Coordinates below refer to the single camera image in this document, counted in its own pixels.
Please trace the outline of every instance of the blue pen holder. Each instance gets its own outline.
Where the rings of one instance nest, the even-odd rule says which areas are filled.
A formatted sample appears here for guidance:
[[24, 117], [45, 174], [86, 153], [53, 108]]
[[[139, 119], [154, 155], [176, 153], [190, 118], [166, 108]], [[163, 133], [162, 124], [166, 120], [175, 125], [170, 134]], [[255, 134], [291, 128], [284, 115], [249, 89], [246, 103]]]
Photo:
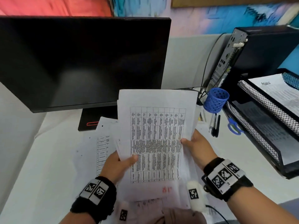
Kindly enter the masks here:
[[221, 88], [210, 89], [207, 99], [204, 102], [204, 109], [210, 113], [218, 113], [229, 98], [226, 90]]

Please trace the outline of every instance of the scissors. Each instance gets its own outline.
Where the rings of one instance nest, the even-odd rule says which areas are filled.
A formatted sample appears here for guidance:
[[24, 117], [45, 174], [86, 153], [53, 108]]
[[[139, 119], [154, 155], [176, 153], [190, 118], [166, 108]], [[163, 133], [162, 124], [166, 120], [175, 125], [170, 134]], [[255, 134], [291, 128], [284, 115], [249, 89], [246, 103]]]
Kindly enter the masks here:
[[236, 121], [234, 121], [231, 117], [230, 114], [227, 114], [226, 112], [224, 112], [227, 119], [228, 119], [228, 125], [227, 127], [229, 128], [229, 130], [234, 133], [235, 135], [241, 135], [241, 133], [244, 133], [243, 130], [241, 130], [241, 128], [239, 127], [239, 125], [236, 123]]

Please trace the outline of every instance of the black monitor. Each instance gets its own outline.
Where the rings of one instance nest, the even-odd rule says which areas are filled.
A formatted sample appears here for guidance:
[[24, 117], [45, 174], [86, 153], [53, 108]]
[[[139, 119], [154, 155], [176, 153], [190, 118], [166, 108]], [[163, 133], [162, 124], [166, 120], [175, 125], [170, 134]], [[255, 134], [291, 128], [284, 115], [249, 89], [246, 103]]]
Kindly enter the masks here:
[[170, 18], [0, 17], [0, 81], [32, 112], [160, 89]]

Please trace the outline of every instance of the person's left hand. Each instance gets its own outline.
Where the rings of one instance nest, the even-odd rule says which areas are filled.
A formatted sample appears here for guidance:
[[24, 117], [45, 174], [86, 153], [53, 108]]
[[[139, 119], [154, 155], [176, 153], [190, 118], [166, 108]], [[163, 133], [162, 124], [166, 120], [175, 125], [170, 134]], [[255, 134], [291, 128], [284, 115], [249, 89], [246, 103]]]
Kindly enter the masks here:
[[113, 184], [116, 184], [123, 178], [126, 170], [136, 163], [137, 160], [138, 156], [133, 155], [124, 161], [120, 161], [118, 153], [115, 151], [107, 158], [99, 176], [108, 178]]

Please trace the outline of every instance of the white desk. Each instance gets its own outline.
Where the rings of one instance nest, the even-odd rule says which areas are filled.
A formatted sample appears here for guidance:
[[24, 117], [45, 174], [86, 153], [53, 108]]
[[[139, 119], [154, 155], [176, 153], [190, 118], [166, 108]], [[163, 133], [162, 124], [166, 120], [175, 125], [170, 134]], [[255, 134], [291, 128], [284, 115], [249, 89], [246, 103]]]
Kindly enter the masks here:
[[[234, 135], [221, 111], [219, 137], [214, 144], [223, 158], [239, 165], [256, 188], [275, 203], [299, 198], [299, 177], [280, 176], [263, 155], [242, 134]], [[19, 177], [0, 215], [0, 224], [55, 224], [69, 211], [76, 177], [73, 153], [81, 139], [92, 132], [78, 132], [81, 110], [47, 113]]]

